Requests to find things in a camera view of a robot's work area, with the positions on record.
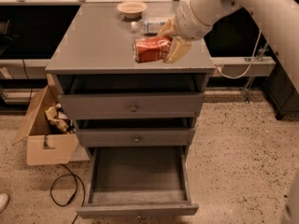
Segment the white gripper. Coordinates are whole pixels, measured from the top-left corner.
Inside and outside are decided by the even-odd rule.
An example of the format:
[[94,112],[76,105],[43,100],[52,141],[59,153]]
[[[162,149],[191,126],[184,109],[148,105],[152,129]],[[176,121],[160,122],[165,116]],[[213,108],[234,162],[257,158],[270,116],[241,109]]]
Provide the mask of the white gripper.
[[192,42],[188,40],[200,40],[211,29],[211,26],[203,24],[195,17],[189,1],[181,3],[175,13],[174,19],[168,19],[157,34],[157,36],[178,35],[173,38],[169,53],[164,58],[164,62],[175,63],[179,61],[192,47]]

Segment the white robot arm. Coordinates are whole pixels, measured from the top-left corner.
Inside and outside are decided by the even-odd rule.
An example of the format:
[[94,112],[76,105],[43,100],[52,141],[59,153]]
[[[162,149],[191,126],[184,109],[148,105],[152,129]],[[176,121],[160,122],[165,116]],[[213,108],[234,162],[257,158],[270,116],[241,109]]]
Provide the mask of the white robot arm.
[[[186,0],[163,29],[182,50],[220,19],[244,8],[273,50],[292,85],[299,89],[299,5],[294,0]],[[281,224],[298,216],[298,119],[239,118],[217,125],[192,152],[192,184],[200,201],[193,217],[179,224]]]

